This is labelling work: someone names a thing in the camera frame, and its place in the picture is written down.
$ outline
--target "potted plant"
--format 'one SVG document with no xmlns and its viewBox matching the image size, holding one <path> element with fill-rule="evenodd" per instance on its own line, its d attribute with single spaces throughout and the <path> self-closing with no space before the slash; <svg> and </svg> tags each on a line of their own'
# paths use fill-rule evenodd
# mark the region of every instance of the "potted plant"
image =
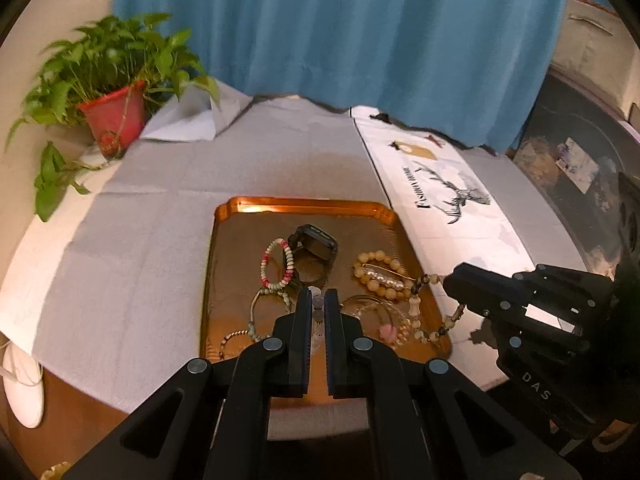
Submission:
<svg viewBox="0 0 640 480">
<path fill-rule="evenodd" d="M 192 85 L 218 101 L 215 79 L 185 45 L 191 31 L 164 37 L 156 30 L 170 16 L 164 12 L 129 20 L 107 16 L 78 27 L 82 32 L 78 41 L 51 43 L 46 50 L 53 53 L 25 97 L 23 114 L 12 124 L 6 146 L 24 123 L 88 123 L 105 158 L 119 158 L 138 138 L 149 115 L 172 94 L 180 98 Z M 49 219 L 67 186 L 88 192 L 76 184 L 76 176 L 95 169 L 99 167 L 66 162 L 49 143 L 34 182 L 40 218 Z"/>
</svg>

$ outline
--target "blue curtain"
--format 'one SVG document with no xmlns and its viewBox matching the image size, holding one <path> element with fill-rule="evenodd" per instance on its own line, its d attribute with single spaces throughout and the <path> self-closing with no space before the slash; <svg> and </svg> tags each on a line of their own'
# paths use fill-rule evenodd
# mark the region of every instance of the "blue curtain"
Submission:
<svg viewBox="0 0 640 480">
<path fill-rule="evenodd" d="M 540 90 L 565 0 L 114 0 L 191 27 L 209 73 L 247 94 L 366 104 L 506 149 Z"/>
</svg>

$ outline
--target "orange tray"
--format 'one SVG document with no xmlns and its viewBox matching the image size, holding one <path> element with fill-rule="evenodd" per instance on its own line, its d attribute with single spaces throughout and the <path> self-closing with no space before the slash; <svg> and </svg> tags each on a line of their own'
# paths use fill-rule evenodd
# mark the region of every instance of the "orange tray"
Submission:
<svg viewBox="0 0 640 480">
<path fill-rule="evenodd" d="M 383 249 L 402 261 L 409 275 L 423 274 L 415 251 L 398 215 L 375 202 L 309 200 L 292 198 L 235 197 L 216 209 L 211 237 L 207 281 L 204 294 L 200 355 L 218 361 L 220 340 L 227 333 L 247 327 L 249 303 L 260 287 L 259 263 L 262 252 L 275 237 L 287 238 L 297 225 L 312 223 L 335 237 L 338 257 L 327 283 L 338 289 L 340 300 L 365 294 L 366 288 L 352 276 L 357 255 Z M 234 283 L 240 280 L 241 286 Z M 425 332 L 437 330 L 442 316 L 428 287 L 420 293 L 422 326 Z M 256 306 L 258 333 L 266 333 L 275 317 L 282 315 L 276 298 L 263 298 Z M 396 303 L 405 312 L 408 303 Z M 258 316 L 263 316 L 262 328 Z M 239 336 L 240 347 L 249 339 Z M 450 340 L 441 338 L 437 346 L 422 344 L 413 337 L 396 350 L 403 358 L 425 362 L 450 353 Z M 311 358 L 309 392 L 303 399 L 273 399 L 273 408 L 334 402 L 326 389 L 324 349 Z"/>
</svg>

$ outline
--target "green leaves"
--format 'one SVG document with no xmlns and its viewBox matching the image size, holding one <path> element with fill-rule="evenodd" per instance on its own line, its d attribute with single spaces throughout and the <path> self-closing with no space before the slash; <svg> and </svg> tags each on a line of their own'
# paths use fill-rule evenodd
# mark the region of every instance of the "green leaves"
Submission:
<svg viewBox="0 0 640 480">
<path fill-rule="evenodd" d="M 58 124 L 58 118 L 55 113 L 47 108 L 37 108 L 31 112 L 31 119 L 36 121 L 38 124 Z"/>
<path fill-rule="evenodd" d="M 171 83 L 174 86 L 174 91 L 178 96 L 178 99 L 182 97 L 184 89 L 189 85 L 189 79 L 189 72 L 187 72 L 186 70 L 178 70 L 173 74 Z"/>
<path fill-rule="evenodd" d="M 48 221 L 58 208 L 68 186 L 73 186 L 82 195 L 90 193 L 85 186 L 76 182 L 77 174 L 76 165 L 66 164 L 62 154 L 49 141 L 40 157 L 40 173 L 33 181 L 37 189 L 35 210 L 43 222 Z"/>
<path fill-rule="evenodd" d="M 217 104 L 220 104 L 220 92 L 218 90 L 218 84 L 216 83 L 216 80 L 211 76 L 200 75 L 196 79 L 194 79 L 194 82 L 191 84 L 193 84 L 197 88 L 201 88 L 202 90 L 206 90 L 207 92 L 209 92 L 211 98 Z"/>
<path fill-rule="evenodd" d="M 61 123 L 66 113 L 66 97 L 73 83 L 59 81 L 51 89 L 50 109 L 56 119 Z"/>
<path fill-rule="evenodd" d="M 66 54 L 66 56 L 63 56 L 63 57 L 64 59 L 71 61 L 73 63 L 80 63 L 82 54 L 84 54 L 84 46 L 82 46 L 82 43 L 78 43 L 76 44 L 75 47 L 73 47 L 73 49 L 69 54 Z"/>
<path fill-rule="evenodd" d="M 71 45 L 72 43 L 69 40 L 57 40 L 53 43 L 49 43 L 40 51 L 40 53 L 44 54 L 47 50 L 51 50 L 52 48 L 69 48 Z"/>
<path fill-rule="evenodd" d="M 186 45 L 191 31 L 178 30 L 166 38 L 156 30 L 169 17 L 165 12 L 128 20 L 109 15 L 77 27 L 82 34 L 78 41 L 58 40 L 47 45 L 44 51 L 51 51 L 49 59 L 25 97 L 22 116 L 12 124 L 6 145 L 25 122 L 83 124 L 86 119 L 79 104 L 139 80 L 145 83 L 145 105 L 151 113 L 173 93 L 182 96 L 190 84 L 206 90 L 217 101 L 215 80 L 206 75 L 200 59 Z"/>
<path fill-rule="evenodd" d="M 66 187 L 45 186 L 36 192 L 36 214 L 43 222 L 49 221 L 51 215 L 65 197 Z"/>
<path fill-rule="evenodd" d="M 158 23 L 165 22 L 171 17 L 168 12 L 152 12 L 150 14 L 144 14 L 142 21 L 148 28 L 153 28 Z"/>
<path fill-rule="evenodd" d="M 27 119 L 25 119 L 24 117 L 18 117 L 14 121 L 14 124 L 12 124 L 11 127 L 9 128 L 9 133 L 6 136 L 6 139 L 4 140 L 4 150 L 5 151 L 9 147 L 9 143 L 11 143 L 11 140 L 14 138 L 14 135 L 15 135 L 16 131 L 18 130 L 18 128 L 22 124 L 26 124 L 26 123 L 27 123 Z"/>
<path fill-rule="evenodd" d="M 144 30 L 138 33 L 138 37 L 144 40 L 145 43 L 155 45 L 158 50 L 164 47 L 164 38 L 156 30 Z"/>
<path fill-rule="evenodd" d="M 171 49 L 167 47 L 164 50 L 162 50 L 158 55 L 158 57 L 156 58 L 156 68 L 160 73 L 160 77 L 162 79 L 167 78 L 173 66 L 174 66 L 174 55 L 172 54 Z"/>
<path fill-rule="evenodd" d="M 184 44 L 189 39 L 190 36 L 191 36 L 190 28 L 179 30 L 174 35 L 169 37 L 169 40 L 168 40 L 169 47 L 171 47 L 172 50 L 175 50 L 176 48 Z"/>
</svg>

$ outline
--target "red flower pot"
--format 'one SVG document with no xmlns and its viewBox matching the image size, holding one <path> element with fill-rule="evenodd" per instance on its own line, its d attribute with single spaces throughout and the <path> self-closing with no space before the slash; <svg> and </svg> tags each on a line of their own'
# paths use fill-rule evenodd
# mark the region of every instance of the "red flower pot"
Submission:
<svg viewBox="0 0 640 480">
<path fill-rule="evenodd" d="M 145 126 L 144 81 L 78 105 L 102 154 L 121 156 Z"/>
</svg>

